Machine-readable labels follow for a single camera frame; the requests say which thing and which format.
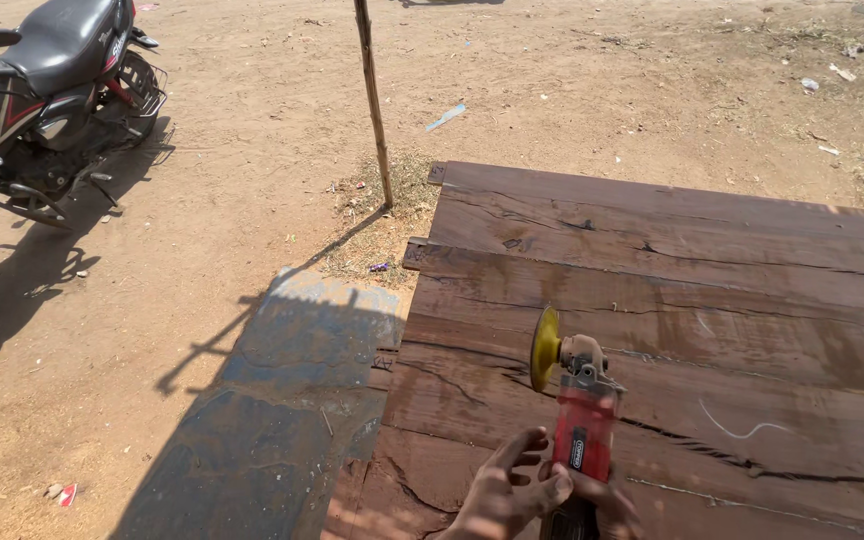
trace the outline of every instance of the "sandy soil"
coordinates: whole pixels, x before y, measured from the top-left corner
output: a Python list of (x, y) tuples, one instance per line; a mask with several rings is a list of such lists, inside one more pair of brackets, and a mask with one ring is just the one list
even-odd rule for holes
[[(0, 26), (37, 4), (0, 2)], [(864, 205), (851, 7), (372, 0), (389, 146)], [(2, 539), (106, 537), (271, 277), (334, 237), (326, 188), (375, 151), (351, 2), (161, 0), (137, 25), (171, 95), (156, 139), (110, 167), (121, 212), (101, 223), (82, 191), (69, 234), (0, 210)], [(79, 484), (72, 507), (40, 497), (53, 483)]]

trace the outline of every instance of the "motorcycle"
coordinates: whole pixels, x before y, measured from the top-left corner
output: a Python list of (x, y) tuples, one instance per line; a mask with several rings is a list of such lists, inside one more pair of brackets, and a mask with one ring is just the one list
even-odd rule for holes
[(114, 206), (96, 172), (149, 137), (167, 74), (130, 45), (156, 52), (133, 0), (48, 0), (18, 28), (0, 28), (0, 208), (69, 229), (59, 205), (87, 183)]

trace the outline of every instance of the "wooden pole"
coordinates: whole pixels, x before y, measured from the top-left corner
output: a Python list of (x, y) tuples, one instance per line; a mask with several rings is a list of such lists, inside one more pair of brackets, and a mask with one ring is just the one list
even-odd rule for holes
[(382, 189), (385, 190), (385, 208), (392, 208), (392, 178), (389, 176), (389, 150), (385, 146), (385, 129), (382, 129), (382, 111), (378, 107), (376, 88), (376, 58), (372, 54), (372, 21), (366, 0), (354, 0), (355, 22), (359, 25), (359, 43), (362, 45), (362, 71), (366, 75), (368, 111), (375, 131), (375, 148), (378, 150), (378, 169), (382, 174)]

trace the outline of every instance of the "yellow sanding disc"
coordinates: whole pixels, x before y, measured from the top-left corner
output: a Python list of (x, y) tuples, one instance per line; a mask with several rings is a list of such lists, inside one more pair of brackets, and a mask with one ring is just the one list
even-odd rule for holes
[(529, 378), (532, 389), (542, 392), (552, 377), (552, 366), (559, 361), (559, 313), (547, 305), (538, 317), (532, 337), (532, 355), (529, 356)]

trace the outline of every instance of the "red angle grinder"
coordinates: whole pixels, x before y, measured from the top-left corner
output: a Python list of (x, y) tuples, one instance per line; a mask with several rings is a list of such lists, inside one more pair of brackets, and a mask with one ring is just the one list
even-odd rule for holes
[[(592, 477), (609, 481), (612, 426), (626, 389), (605, 372), (609, 360), (598, 342), (587, 335), (559, 338), (559, 313), (547, 306), (535, 325), (529, 377), (542, 392), (552, 367), (565, 369), (558, 386), (558, 419), (552, 460)], [(570, 497), (542, 520), (541, 540), (598, 540), (595, 505)]]

